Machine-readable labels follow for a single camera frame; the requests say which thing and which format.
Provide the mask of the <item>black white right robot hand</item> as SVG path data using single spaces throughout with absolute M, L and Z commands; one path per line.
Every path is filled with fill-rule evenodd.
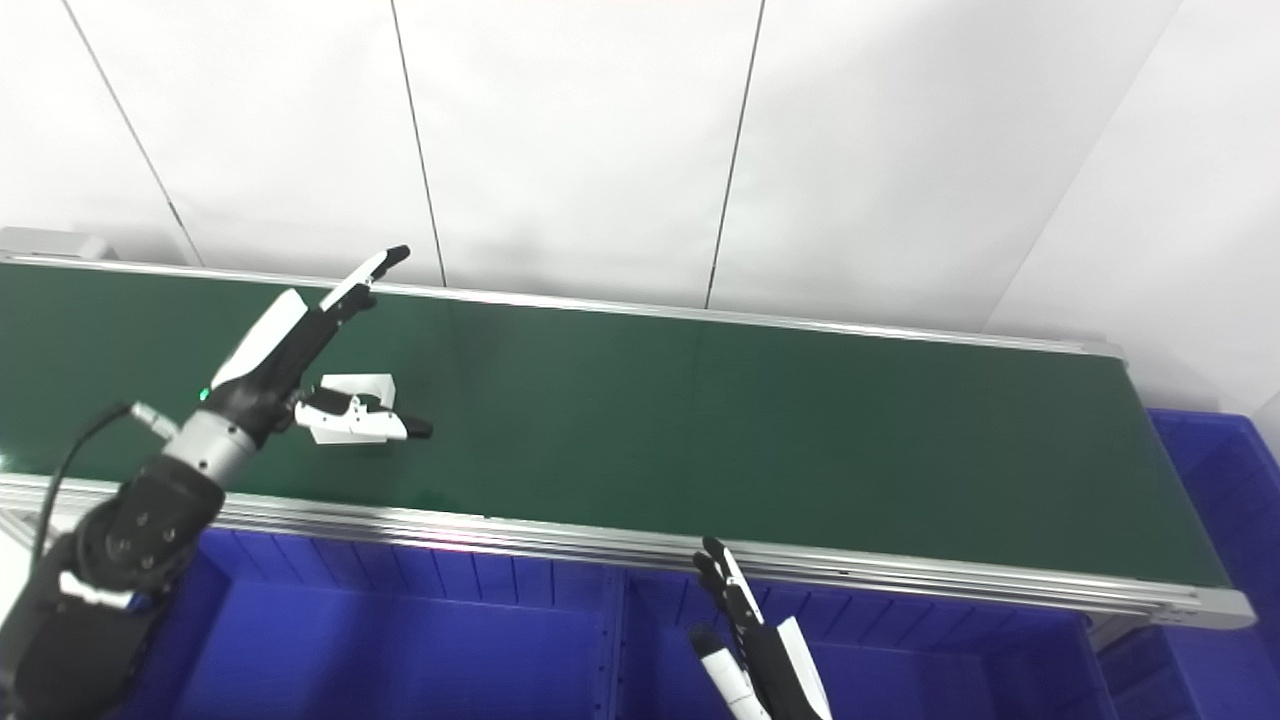
M 735 719 L 832 719 L 796 618 L 771 625 L 731 550 L 714 537 L 692 555 L 699 585 L 726 618 L 732 643 L 709 623 L 687 629 L 692 651 Z

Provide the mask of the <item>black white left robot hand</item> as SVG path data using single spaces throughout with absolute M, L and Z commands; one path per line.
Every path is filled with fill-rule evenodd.
M 257 446 L 293 425 L 361 441 L 431 438 L 430 421 L 375 404 L 369 391 L 303 383 L 337 332 L 376 306 L 372 284 L 410 254 L 406 245 L 374 254 L 316 305 L 297 290 L 283 291 L 218 368 L 200 407 L 241 428 Z

